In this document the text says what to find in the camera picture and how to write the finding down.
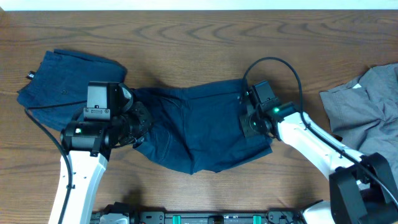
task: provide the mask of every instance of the navy blue shorts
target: navy blue shorts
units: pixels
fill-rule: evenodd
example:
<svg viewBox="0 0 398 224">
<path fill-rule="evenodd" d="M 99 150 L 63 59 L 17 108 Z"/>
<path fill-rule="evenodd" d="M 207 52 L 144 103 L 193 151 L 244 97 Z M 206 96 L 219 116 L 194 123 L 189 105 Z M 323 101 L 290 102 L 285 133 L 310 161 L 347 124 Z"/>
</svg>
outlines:
<svg viewBox="0 0 398 224">
<path fill-rule="evenodd" d="M 19 90 L 17 101 L 25 108 L 60 105 L 87 100 L 90 81 L 123 82 L 127 70 L 119 63 L 68 50 L 46 52 L 34 78 Z M 70 122 L 79 105 L 32 110 L 40 123 L 61 131 Z"/>
<path fill-rule="evenodd" d="M 136 150 L 169 169 L 193 174 L 219 172 L 271 153 L 271 138 L 246 139 L 239 123 L 242 81 L 228 80 L 191 88 L 141 88 L 138 100 L 155 123 Z"/>
</svg>

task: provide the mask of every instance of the black cable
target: black cable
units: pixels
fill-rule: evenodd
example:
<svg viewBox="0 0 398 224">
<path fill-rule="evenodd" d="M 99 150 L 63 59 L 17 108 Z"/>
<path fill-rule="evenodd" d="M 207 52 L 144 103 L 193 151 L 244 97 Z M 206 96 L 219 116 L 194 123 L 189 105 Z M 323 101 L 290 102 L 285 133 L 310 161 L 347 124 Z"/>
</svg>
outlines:
<svg viewBox="0 0 398 224">
<path fill-rule="evenodd" d="M 294 76 L 296 77 L 297 80 L 297 85 L 298 85 L 298 93 L 299 93 L 299 97 L 300 97 L 300 104 L 299 104 L 299 113 L 300 113 L 300 117 L 301 120 L 304 124 L 304 126 L 311 131 L 312 134 L 314 134 L 317 138 L 321 139 L 326 145 L 328 145 L 329 147 L 331 147 L 332 149 L 334 149 L 336 152 L 338 152 L 341 156 L 345 157 L 346 159 L 348 159 L 349 161 L 351 161 L 353 164 L 357 165 L 357 167 L 359 167 L 363 172 L 365 172 L 366 175 L 368 175 L 368 177 L 370 177 L 373 181 L 375 181 L 376 183 L 378 183 L 391 197 L 391 200 L 394 202 L 396 208 L 398 209 L 398 201 L 395 198 L 395 196 L 392 194 L 392 192 L 381 182 L 381 180 L 379 180 L 372 172 L 370 172 L 367 168 L 365 168 L 364 166 L 362 166 L 362 164 L 360 162 L 358 162 L 355 158 L 351 157 L 350 155 L 348 155 L 347 153 L 345 153 L 344 150 L 339 149 L 338 147 L 336 147 L 334 144 L 332 144 L 331 142 L 329 142 L 325 137 L 321 136 L 320 134 L 318 134 L 314 129 L 312 129 L 311 125 L 308 124 L 304 118 L 304 100 L 303 100 L 303 89 L 301 86 L 301 81 L 300 81 L 300 77 L 297 74 L 297 72 L 294 70 L 294 68 L 287 63 L 285 60 L 282 60 L 280 58 L 277 57 L 264 57 L 264 58 L 260 58 L 259 60 L 255 61 L 252 65 L 249 66 L 249 68 L 246 70 L 246 72 L 243 75 L 242 78 L 242 90 L 243 90 L 243 95 L 247 92 L 247 85 L 246 85 L 246 77 L 249 73 L 249 71 L 259 62 L 261 61 L 265 61 L 265 60 L 276 60 L 279 62 L 284 63 L 286 66 L 288 66 L 290 68 L 290 70 L 293 72 Z"/>
<path fill-rule="evenodd" d="M 80 115 L 82 114 L 83 110 L 85 109 L 85 106 L 82 106 L 81 108 L 77 109 L 74 114 L 72 115 L 72 118 L 70 119 L 71 121 L 77 121 L 79 119 Z"/>
<path fill-rule="evenodd" d="M 58 150 L 60 151 L 63 159 L 65 160 L 65 165 L 67 166 L 67 171 L 68 171 L 68 185 L 67 185 L 67 194 L 65 195 L 65 200 L 63 201 L 62 209 L 61 209 L 61 214 L 60 218 L 58 220 L 58 224 L 62 224 L 63 216 L 65 214 L 65 210 L 67 209 L 67 204 L 70 196 L 70 191 L 72 190 L 72 169 L 70 167 L 70 163 L 67 157 L 67 154 L 65 153 L 65 150 L 63 147 L 58 143 L 58 141 L 55 139 L 55 137 L 42 125 L 40 124 L 35 118 L 33 118 L 32 115 L 28 112 L 30 108 L 25 109 L 25 114 L 28 116 L 29 119 L 31 119 L 50 139 L 51 141 L 56 145 Z"/>
<path fill-rule="evenodd" d="M 77 102 L 72 102 L 72 103 L 64 103 L 60 105 L 50 105 L 50 106 L 33 106 L 28 108 L 28 110 L 37 110 L 37 109 L 47 109 L 47 108 L 56 108 L 56 107 L 61 107 L 61 106 L 71 106 L 71 105 L 76 105 L 80 103 L 86 103 L 86 100 L 83 101 L 77 101 Z"/>
</svg>

